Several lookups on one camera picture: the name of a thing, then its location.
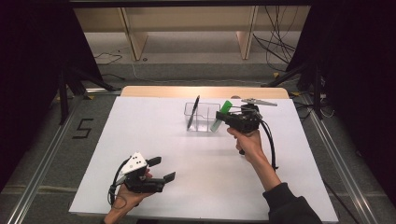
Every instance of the black sleeve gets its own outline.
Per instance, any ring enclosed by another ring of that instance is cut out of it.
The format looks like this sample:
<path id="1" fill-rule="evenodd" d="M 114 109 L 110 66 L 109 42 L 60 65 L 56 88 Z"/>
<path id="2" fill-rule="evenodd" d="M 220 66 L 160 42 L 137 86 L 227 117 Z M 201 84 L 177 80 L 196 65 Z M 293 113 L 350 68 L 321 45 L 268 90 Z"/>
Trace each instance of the black sleeve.
<path id="1" fill-rule="evenodd" d="M 262 194 L 270 207 L 270 223 L 322 223 L 304 197 L 295 197 L 287 183 L 281 183 Z"/>

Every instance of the green object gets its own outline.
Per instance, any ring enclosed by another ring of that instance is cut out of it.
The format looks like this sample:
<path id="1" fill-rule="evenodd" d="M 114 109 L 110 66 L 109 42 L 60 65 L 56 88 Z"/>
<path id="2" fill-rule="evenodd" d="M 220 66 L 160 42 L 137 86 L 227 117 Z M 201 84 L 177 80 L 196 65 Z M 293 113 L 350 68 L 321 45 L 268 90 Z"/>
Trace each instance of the green object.
<path id="1" fill-rule="evenodd" d="M 224 105 L 221 107 L 220 113 L 227 114 L 228 111 L 230 111 L 231 106 L 233 106 L 233 104 L 231 104 L 230 101 L 226 101 Z M 213 123 L 212 127 L 210 127 L 210 131 L 212 131 L 212 133 L 215 133 L 218 130 L 221 122 L 222 122 L 221 119 L 216 119 L 215 123 Z"/>

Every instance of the gray floor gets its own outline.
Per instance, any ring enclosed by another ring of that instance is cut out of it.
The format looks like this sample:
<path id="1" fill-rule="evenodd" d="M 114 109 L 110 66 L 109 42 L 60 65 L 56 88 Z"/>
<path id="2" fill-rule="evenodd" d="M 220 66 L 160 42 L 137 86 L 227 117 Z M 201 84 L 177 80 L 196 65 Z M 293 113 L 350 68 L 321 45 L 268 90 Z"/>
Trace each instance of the gray floor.
<path id="1" fill-rule="evenodd" d="M 291 34 L 290 36 L 290 43 L 295 45 L 298 34 Z M 277 68 L 284 69 L 286 67 L 285 64 L 277 62 L 276 59 L 270 59 L 267 62 L 265 51 L 254 42 L 249 60 L 241 60 L 238 55 L 239 49 L 234 41 L 235 37 L 229 33 L 152 34 L 148 38 L 148 44 L 142 57 L 146 60 L 134 63 L 128 60 L 129 51 L 125 49 L 120 35 L 88 34 L 87 37 L 95 55 L 110 51 L 123 55 L 121 60 L 112 64 L 99 65 L 102 74 L 112 74 L 125 78 L 122 80 L 111 75 L 104 76 L 106 83 L 117 87 L 127 85 L 258 87 L 261 83 L 274 80 L 273 73 L 275 71 L 268 66 L 268 62 L 273 63 Z M 103 60 L 98 63 L 108 63 L 113 59 L 97 60 Z M 296 91 L 297 78 L 292 78 L 280 87 L 288 91 Z M 85 85 L 87 88 L 97 88 L 89 82 L 86 82 Z M 116 98 L 115 94 L 92 94 L 92 96 L 92 99 L 87 98 L 79 102 L 64 140 L 60 144 L 50 168 L 27 210 L 23 223 L 99 223 L 101 217 L 79 217 L 68 213 L 68 207 L 73 201 Z M 299 96 L 293 100 L 303 102 L 304 99 Z M 76 104 L 76 102 L 77 99 L 70 100 L 71 104 Z M 305 117 L 309 113 L 309 109 L 298 111 L 300 117 Z M 332 109 L 329 107 L 323 108 L 323 113 L 330 115 Z M 312 120 L 313 116 L 313 113 L 311 113 L 306 119 L 302 119 L 302 124 L 319 171 L 323 179 L 342 199 L 352 214 L 358 220 L 361 220 L 353 197 L 350 197 L 345 183 L 342 181 L 324 142 L 318 134 L 315 122 Z M 92 119 L 84 123 L 92 128 L 92 131 L 88 138 L 74 139 L 73 136 L 84 134 L 77 131 L 82 119 Z M 39 166 L 41 158 L 46 154 L 51 140 L 59 128 L 59 120 L 60 104 L 57 99 L 54 99 L 49 107 L 47 118 L 35 138 L 35 143 L 26 152 L 7 186 L 0 194 L 0 223 L 7 222 L 14 205 L 17 204 L 32 176 L 35 175 L 35 170 Z M 332 135 L 342 157 L 347 161 L 347 167 L 368 201 L 377 223 L 396 223 L 394 206 L 375 181 L 364 159 L 355 152 L 356 148 L 351 142 L 342 121 L 337 118 L 335 113 L 330 118 L 324 117 L 323 122 Z M 354 223 L 347 210 L 330 191 L 329 196 L 339 216 L 340 223 Z M 121 223 L 135 223 L 135 219 L 127 217 Z M 160 223 L 195 222 L 163 220 Z"/>

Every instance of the wooden panel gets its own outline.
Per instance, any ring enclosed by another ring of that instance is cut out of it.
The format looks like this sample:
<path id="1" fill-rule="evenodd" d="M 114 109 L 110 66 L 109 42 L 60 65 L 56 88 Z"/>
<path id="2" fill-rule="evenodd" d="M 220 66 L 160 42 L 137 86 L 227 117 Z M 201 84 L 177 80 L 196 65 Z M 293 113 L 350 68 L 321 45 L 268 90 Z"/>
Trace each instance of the wooden panel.
<path id="1" fill-rule="evenodd" d="M 120 17 L 125 27 L 125 35 L 128 42 L 131 45 L 131 59 L 132 61 L 138 61 L 143 53 L 146 40 L 148 38 L 147 32 L 133 32 L 131 23 L 127 19 L 127 13 L 125 8 L 120 8 Z"/>
<path id="2" fill-rule="evenodd" d="M 253 7 L 126 8 L 134 32 L 249 31 Z"/>
<path id="3" fill-rule="evenodd" d="M 238 31 L 236 37 L 238 39 L 239 48 L 241 49 L 242 59 L 248 59 L 250 53 L 251 38 L 253 37 L 254 24 L 257 18 L 259 7 L 253 7 L 250 13 L 250 28 L 249 31 Z"/>
<path id="4" fill-rule="evenodd" d="M 84 32 L 124 32 L 117 7 L 75 8 L 74 10 Z"/>

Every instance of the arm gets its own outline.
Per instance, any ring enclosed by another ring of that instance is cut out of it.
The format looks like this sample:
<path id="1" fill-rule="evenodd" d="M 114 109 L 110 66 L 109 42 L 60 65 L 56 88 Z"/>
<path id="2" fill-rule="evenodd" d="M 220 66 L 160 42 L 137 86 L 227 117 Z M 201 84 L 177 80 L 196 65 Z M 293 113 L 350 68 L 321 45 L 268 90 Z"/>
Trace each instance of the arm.
<path id="1" fill-rule="evenodd" d="M 245 158 L 251 163 L 262 182 L 262 196 L 270 207 L 270 223 L 321 223 L 320 218 L 304 197 L 295 197 L 287 183 L 281 183 L 273 167 L 262 151 L 260 131 L 242 134 L 233 128 L 227 132 L 236 138 L 236 149 L 245 150 Z"/>
<path id="2" fill-rule="evenodd" d="M 152 175 L 149 173 L 149 169 L 146 171 L 146 177 L 152 178 Z M 143 199 L 152 194 L 154 193 L 134 193 L 129 191 L 124 184 L 121 184 L 116 201 L 111 206 L 104 222 L 106 224 L 119 223 L 119 221 L 125 217 L 129 211 L 141 203 Z"/>

